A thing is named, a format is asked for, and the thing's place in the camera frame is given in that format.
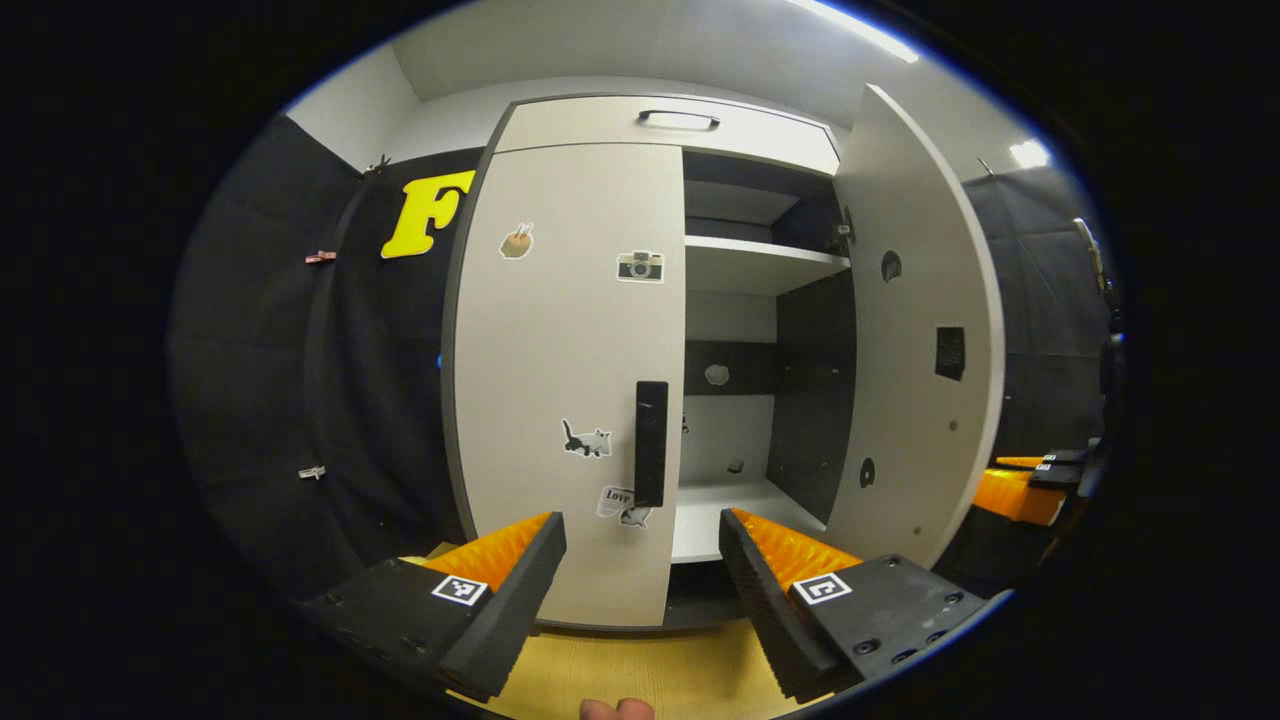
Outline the double-door shoe cabinet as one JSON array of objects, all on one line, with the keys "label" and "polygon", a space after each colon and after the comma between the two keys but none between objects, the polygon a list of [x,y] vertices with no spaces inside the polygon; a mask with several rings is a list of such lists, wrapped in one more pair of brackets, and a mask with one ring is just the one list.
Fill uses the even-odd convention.
[{"label": "double-door shoe cabinet", "polygon": [[[468,539],[479,536],[468,529],[466,498],[456,478],[444,356],[453,329],[456,286],[474,195],[490,158],[498,152],[497,136],[515,105],[602,95],[703,97],[666,94],[536,97],[512,102],[498,120],[460,220],[443,336],[447,457]],[[835,176],[675,147],[684,155],[685,237],[754,241],[847,258],[840,247],[849,228],[835,196]],[[536,618],[538,625],[581,632],[678,632],[741,618],[721,557],[719,514],[736,506],[796,530],[819,534],[826,529],[847,457],[855,341],[850,268],[776,297],[695,292],[686,286],[678,483],[663,623],[650,628],[567,626]]]}]

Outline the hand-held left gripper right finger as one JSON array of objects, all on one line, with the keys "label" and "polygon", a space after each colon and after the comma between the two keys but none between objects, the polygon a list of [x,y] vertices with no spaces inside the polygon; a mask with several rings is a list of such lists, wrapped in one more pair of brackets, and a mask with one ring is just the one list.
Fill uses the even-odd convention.
[{"label": "hand-held left gripper right finger", "polygon": [[782,693],[800,705],[920,664],[1001,606],[900,553],[860,560],[741,509],[719,553]]}]

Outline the beige cabinet door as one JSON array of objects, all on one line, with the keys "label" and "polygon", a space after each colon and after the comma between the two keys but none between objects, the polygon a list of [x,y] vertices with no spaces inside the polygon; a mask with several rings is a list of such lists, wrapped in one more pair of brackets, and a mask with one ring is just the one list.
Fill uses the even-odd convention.
[{"label": "beige cabinet door", "polygon": [[986,233],[933,140],[868,85],[833,178],[856,366],[824,539],[932,568],[964,521],[1004,405],[1004,310]]},{"label": "beige cabinet door", "polygon": [[663,623],[684,200],[682,151],[649,143],[495,152],[474,195],[444,356],[456,478],[474,536],[562,514],[541,623]]}]

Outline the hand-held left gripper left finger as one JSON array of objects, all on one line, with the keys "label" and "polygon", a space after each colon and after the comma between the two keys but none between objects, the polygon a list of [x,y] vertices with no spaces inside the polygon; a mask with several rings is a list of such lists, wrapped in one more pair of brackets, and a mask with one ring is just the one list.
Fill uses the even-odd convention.
[{"label": "hand-held left gripper left finger", "polygon": [[378,562],[300,609],[404,684],[486,702],[503,691],[566,548],[562,512],[543,512],[434,559]]}]

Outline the beige cabinet drawer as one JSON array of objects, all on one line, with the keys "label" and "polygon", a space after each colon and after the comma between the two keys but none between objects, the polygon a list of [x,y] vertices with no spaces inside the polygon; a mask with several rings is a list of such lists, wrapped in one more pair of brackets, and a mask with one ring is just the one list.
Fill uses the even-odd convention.
[{"label": "beige cabinet drawer", "polygon": [[[637,114],[646,109],[709,114],[721,118],[722,124],[713,132],[640,126]],[[823,176],[833,176],[840,164],[838,150],[827,126],[749,105],[645,95],[562,97],[517,104],[497,136],[495,150],[508,152],[573,143],[673,145]]]}]

